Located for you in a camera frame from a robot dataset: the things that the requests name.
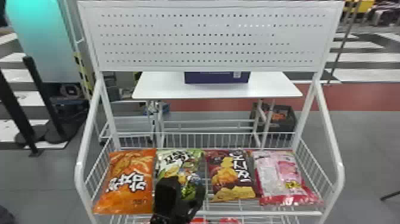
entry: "orange chip bag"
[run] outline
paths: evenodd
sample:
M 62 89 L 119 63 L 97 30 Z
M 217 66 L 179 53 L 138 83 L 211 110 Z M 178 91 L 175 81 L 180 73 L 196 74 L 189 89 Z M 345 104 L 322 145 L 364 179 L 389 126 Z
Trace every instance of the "orange chip bag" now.
M 155 149 L 110 153 L 103 193 L 93 207 L 97 214 L 152 213 Z

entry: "black container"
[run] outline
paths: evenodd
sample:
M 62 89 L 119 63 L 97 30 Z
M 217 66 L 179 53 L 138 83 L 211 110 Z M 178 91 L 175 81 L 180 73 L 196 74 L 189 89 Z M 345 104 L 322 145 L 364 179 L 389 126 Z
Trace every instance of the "black container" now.
M 268 112 L 270 106 L 268 104 L 262 104 L 262 110 L 265 112 L 265 115 L 268 116 Z M 250 119 L 255 118 L 255 112 L 257 109 L 257 103 L 253 103 L 253 109 L 250 114 Z M 285 119 L 271 119 L 269 132 L 293 132 L 295 130 L 295 126 L 297 124 L 297 119 L 295 116 L 295 112 L 293 108 L 289 105 L 275 105 L 274 113 L 285 113 Z M 258 121 L 257 132 L 264 131 L 264 122 L 263 120 Z M 273 138 L 278 138 L 279 135 L 272 135 Z
M 247 83 L 250 71 L 185 72 L 185 83 Z

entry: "black pole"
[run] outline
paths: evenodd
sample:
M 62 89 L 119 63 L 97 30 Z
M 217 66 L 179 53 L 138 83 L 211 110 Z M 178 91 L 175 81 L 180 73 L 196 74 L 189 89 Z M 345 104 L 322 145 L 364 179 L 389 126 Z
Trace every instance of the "black pole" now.
M 43 102 L 45 103 L 45 106 L 47 108 L 47 111 L 49 112 L 50 118 L 53 121 L 54 127 L 56 128 L 58 133 L 60 133 L 60 134 L 65 133 L 64 128 L 61 125 L 61 122 L 58 119 L 57 114 L 55 113 L 53 104 L 50 101 L 50 97 L 47 94 L 47 91 L 45 90 L 42 79 L 39 76 L 38 70 L 36 69 L 36 65 L 35 65 L 35 62 L 33 61 L 33 58 L 30 56 L 25 56 L 23 58 L 23 61 L 24 61 L 25 66 L 28 68 L 28 71 L 29 71 L 30 75 L 32 76 L 34 83 L 36 84 L 37 90 L 39 91 L 40 95 L 42 96 Z
M 54 110 L 53 103 L 50 101 L 50 97 L 43 85 L 42 79 L 39 76 L 39 72 L 36 69 L 35 61 L 30 56 L 25 56 L 23 61 L 25 66 L 28 68 L 51 118 L 51 122 L 47 124 L 48 131 L 45 135 L 45 140 L 52 144 L 59 144 L 71 140 L 73 136 L 75 136 L 79 127 L 74 123 L 61 123 Z
M 391 193 L 391 194 L 388 194 L 388 195 L 383 196 L 382 198 L 380 198 L 380 200 L 381 200 L 381 201 L 384 201 L 384 200 L 386 200 L 386 199 L 388 199 L 388 198 L 397 196 L 397 195 L 399 195 L 399 194 L 400 194 L 400 191 L 396 191 L 396 192 L 393 192 L 393 193 Z
M 17 125 L 20 133 L 15 136 L 16 143 L 21 145 L 28 145 L 32 153 L 30 157 L 36 157 L 41 155 L 42 150 L 36 148 L 35 142 L 43 138 L 46 133 L 45 126 L 32 127 L 29 123 L 26 114 L 19 105 L 17 98 L 15 97 L 13 90 L 5 80 L 3 73 L 0 70 L 0 99 Z

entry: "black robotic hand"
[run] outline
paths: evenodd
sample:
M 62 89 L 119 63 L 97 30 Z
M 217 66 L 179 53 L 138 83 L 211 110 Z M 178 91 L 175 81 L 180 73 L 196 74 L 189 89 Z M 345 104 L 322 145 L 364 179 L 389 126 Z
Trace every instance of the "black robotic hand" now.
M 204 197 L 205 188 L 200 185 L 193 200 L 183 200 L 178 177 L 162 178 L 155 187 L 154 214 L 150 224 L 189 223 L 202 207 Z

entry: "pink snack bag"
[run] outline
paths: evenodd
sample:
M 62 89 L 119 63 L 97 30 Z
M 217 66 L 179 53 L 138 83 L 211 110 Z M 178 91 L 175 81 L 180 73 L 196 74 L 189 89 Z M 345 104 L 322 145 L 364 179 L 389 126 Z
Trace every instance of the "pink snack bag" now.
M 253 151 L 260 204 L 297 206 L 321 203 L 301 177 L 290 151 Z

